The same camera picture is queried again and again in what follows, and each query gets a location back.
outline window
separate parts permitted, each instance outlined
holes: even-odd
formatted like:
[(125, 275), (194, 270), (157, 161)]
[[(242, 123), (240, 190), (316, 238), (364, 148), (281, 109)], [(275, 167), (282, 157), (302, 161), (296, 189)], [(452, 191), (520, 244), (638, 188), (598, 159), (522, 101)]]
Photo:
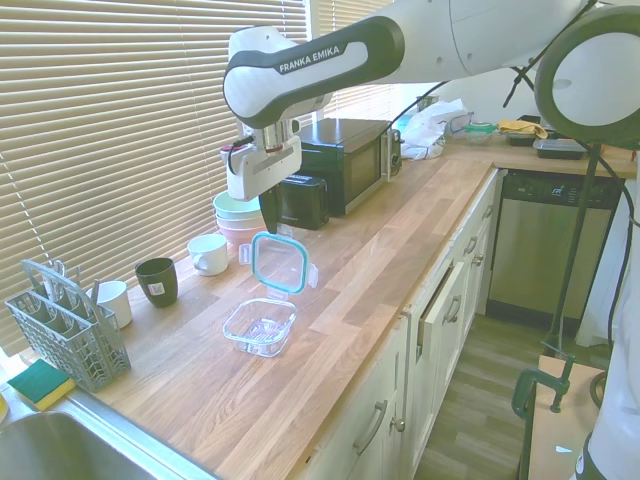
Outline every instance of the window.
[[(361, 20), (393, 0), (318, 0), (317, 34), (326, 35)], [(366, 85), (333, 94), (326, 117), (391, 120), (398, 113), (399, 90), (393, 85)]]
[[(23, 258), (132, 283), (217, 229), (227, 44), (252, 25), (307, 38), (297, 0), (0, 0), (2, 300), (29, 286)], [(0, 346), (26, 346), (4, 304)]]

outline dishwasher control panel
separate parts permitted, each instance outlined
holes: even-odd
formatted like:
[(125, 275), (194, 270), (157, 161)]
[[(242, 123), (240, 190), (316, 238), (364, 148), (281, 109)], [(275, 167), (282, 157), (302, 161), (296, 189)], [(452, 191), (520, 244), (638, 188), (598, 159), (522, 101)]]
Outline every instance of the dishwasher control panel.
[[(550, 205), (578, 206), (584, 177), (555, 173), (510, 171), (502, 185), (502, 197)], [(620, 191), (609, 177), (596, 177), (589, 194), (589, 208), (615, 209)]]

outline wooden countertop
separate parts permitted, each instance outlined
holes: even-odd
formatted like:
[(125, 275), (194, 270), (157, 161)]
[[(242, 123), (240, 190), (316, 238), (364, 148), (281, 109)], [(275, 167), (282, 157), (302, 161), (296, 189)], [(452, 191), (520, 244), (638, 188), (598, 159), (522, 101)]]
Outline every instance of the wooden countertop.
[[(613, 165), (635, 176), (629, 156)], [(504, 145), (448, 145), (440, 158), (405, 162), (347, 217), (296, 231), (320, 281), (293, 298), (298, 318), (272, 359), (239, 352), (222, 335), (242, 301), (265, 295), (249, 267), (231, 259), (206, 278), (181, 261), (173, 306), (156, 309), (130, 292), (134, 321), (124, 337), (133, 367), (97, 396), (225, 480), (291, 476), (495, 166), (581, 173), (586, 162)]]

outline dish rack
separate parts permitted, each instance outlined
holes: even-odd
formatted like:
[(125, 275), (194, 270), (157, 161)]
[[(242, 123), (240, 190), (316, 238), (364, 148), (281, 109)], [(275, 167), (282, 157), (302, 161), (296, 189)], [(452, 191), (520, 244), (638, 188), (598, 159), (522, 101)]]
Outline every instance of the dish rack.
[(90, 392), (131, 368), (111, 310), (50, 268), (32, 260), (22, 268), (33, 288), (5, 304), (38, 354)]

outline microwave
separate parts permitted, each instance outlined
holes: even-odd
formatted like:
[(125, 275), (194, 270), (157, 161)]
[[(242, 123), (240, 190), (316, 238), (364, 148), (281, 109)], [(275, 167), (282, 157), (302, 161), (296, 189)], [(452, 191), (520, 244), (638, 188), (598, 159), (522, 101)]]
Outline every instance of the microwave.
[(325, 118), (297, 133), (302, 142), (298, 173), (325, 180), (332, 217), (348, 214), (388, 180), (391, 157), (399, 158), (400, 151), (399, 134), (385, 133), (388, 125), (382, 120)]

